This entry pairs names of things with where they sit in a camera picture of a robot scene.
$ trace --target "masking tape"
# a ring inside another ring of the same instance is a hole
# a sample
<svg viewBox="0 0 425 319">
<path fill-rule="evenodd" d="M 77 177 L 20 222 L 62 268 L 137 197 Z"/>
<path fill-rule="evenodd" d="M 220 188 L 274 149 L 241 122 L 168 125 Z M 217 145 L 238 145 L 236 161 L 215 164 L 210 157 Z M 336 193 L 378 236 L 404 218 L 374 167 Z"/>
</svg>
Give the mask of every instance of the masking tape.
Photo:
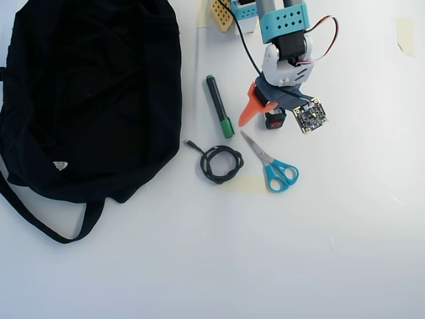
<svg viewBox="0 0 425 319">
<path fill-rule="evenodd" d="M 223 193 L 263 194 L 267 193 L 266 181 L 262 177 L 240 176 L 218 187 Z"/>
<path fill-rule="evenodd" d="M 211 8 L 208 0 L 196 0 L 197 28 L 210 26 Z"/>
<path fill-rule="evenodd" d="M 412 18 L 397 19 L 398 47 L 408 56 L 415 57 L 414 21 Z"/>
</svg>

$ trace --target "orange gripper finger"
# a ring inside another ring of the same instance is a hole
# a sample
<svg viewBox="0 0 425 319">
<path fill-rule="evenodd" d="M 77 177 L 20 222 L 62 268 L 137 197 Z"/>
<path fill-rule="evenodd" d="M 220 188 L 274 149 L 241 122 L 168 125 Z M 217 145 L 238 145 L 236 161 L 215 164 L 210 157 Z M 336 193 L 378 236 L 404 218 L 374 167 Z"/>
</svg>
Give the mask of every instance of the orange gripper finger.
<svg viewBox="0 0 425 319">
<path fill-rule="evenodd" d="M 239 117 L 239 127 L 243 127 L 247 125 L 249 121 L 258 113 L 267 113 L 278 107 L 277 102 L 269 102 L 266 106 L 263 106 L 261 102 L 257 99 L 254 93 L 255 83 L 251 84 L 251 87 L 248 91 L 248 96 L 250 97 L 250 101 L 248 105 L 245 107 L 245 110 Z"/>
</svg>

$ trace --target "scissors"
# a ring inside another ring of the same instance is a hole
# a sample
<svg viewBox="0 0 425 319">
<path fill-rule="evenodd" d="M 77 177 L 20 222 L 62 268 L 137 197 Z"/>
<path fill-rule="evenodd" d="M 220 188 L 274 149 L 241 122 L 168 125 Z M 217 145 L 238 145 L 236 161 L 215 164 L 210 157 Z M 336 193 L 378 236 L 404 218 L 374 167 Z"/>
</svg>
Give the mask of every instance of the scissors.
<svg viewBox="0 0 425 319">
<path fill-rule="evenodd" d="M 270 157 L 265 151 L 262 150 L 262 148 L 256 142 L 254 142 L 244 132 L 242 132 L 242 136 L 262 160 L 264 168 L 266 169 L 267 183 L 270 191 L 274 193 L 281 193 L 283 191 L 286 191 L 288 188 L 290 188 L 290 186 L 297 182 L 299 177 L 299 171 L 295 166 L 282 163 L 281 161 Z M 288 170 L 292 171 L 294 175 L 293 178 L 289 178 L 288 175 L 286 175 L 286 172 Z M 273 181 L 279 182 L 279 189 L 275 189 L 272 187 Z"/>
</svg>

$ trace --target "black backpack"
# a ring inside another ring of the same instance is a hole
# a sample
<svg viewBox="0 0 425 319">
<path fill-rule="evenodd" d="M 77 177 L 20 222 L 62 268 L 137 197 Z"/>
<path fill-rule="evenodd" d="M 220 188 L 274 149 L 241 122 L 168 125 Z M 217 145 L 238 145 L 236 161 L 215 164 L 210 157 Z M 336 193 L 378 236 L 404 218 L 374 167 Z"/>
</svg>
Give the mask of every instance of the black backpack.
<svg viewBox="0 0 425 319">
<path fill-rule="evenodd" d="M 127 201 L 179 150 L 181 49 L 167 0 L 29 0 L 0 70 L 0 153 L 9 183 L 86 203 L 80 234 L 41 223 L 0 174 L 0 192 L 60 243 L 84 238 L 105 198 Z"/>
</svg>

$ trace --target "scissor blade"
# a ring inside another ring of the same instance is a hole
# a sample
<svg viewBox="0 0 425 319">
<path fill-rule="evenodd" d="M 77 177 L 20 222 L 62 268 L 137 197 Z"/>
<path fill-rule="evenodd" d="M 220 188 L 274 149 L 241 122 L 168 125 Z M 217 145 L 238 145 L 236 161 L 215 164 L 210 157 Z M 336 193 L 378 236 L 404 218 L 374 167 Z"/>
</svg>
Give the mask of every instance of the scissor blade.
<svg viewBox="0 0 425 319">
<path fill-rule="evenodd" d="M 252 138 L 246 135 L 244 131 L 241 131 L 241 133 L 246 142 L 254 150 L 254 152 L 257 153 L 261 160 L 266 161 L 268 163 L 273 162 L 273 158 L 271 158 L 256 142 L 254 142 Z"/>
</svg>

